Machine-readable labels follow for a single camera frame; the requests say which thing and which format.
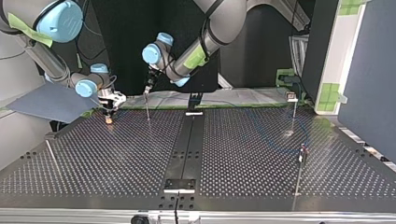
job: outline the robot end effector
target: robot end effector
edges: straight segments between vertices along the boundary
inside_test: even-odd
[[[47,80],[75,88],[82,97],[97,93],[105,115],[117,111],[126,97],[114,91],[113,82],[104,64],[94,64],[88,76],[70,73],[67,64],[53,50],[9,25],[12,14],[40,34],[53,41],[66,43],[77,37],[83,25],[83,13],[72,0],[0,0],[0,31],[14,35],[29,56],[46,72]]]

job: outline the perforated metal table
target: perforated metal table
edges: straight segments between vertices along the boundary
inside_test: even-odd
[[[309,156],[295,196],[301,144]],[[193,194],[165,194],[194,179]],[[309,108],[81,119],[0,172],[0,208],[396,213],[396,174]]]

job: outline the small black bracket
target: small black bracket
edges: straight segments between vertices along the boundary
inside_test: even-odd
[[[187,108],[187,112],[186,112],[187,116],[203,115],[204,114],[202,112],[202,110],[199,110],[196,108],[196,106],[201,104],[203,96],[204,96],[204,94],[202,92],[190,94],[189,107]]]
[[[195,179],[167,179],[165,182],[164,193],[195,193]]]

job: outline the white wall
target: white wall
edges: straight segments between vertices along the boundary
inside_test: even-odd
[[[0,32],[0,59],[22,52],[12,36]],[[0,170],[38,146],[50,132],[49,121],[4,109],[8,103],[44,84],[27,54],[0,60]]]
[[[318,90],[318,98],[316,101],[316,112],[320,115],[337,115],[340,103],[332,112],[317,111],[319,105],[320,94],[323,83],[340,84],[339,93],[344,93],[347,83],[347,75],[352,62],[353,52],[355,51],[356,41],[361,28],[361,19],[364,15],[365,5],[362,5],[357,15],[348,15],[336,17],[334,28],[332,30],[332,38],[329,45],[326,63],[324,65],[323,74]]]

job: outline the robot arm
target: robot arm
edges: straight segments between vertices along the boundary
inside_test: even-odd
[[[184,86],[190,79],[190,72],[203,66],[209,56],[220,47],[233,42],[241,32],[247,15],[246,0],[194,0],[205,13],[207,20],[200,36],[178,58],[170,55],[173,37],[159,33],[154,43],[143,49],[143,59],[152,70],[165,73],[173,83]],[[152,88],[148,84],[146,92]]]
[[[106,122],[110,122],[126,97],[114,91],[107,66],[101,63],[92,65],[88,76],[71,73],[64,60],[52,49],[12,29],[8,25],[8,13],[35,31],[50,36],[53,41],[66,43],[77,37],[83,25],[83,14],[78,4],[71,0],[0,0],[0,31],[15,35],[21,47],[46,72],[49,81],[75,88],[82,97],[97,93],[105,109]]]

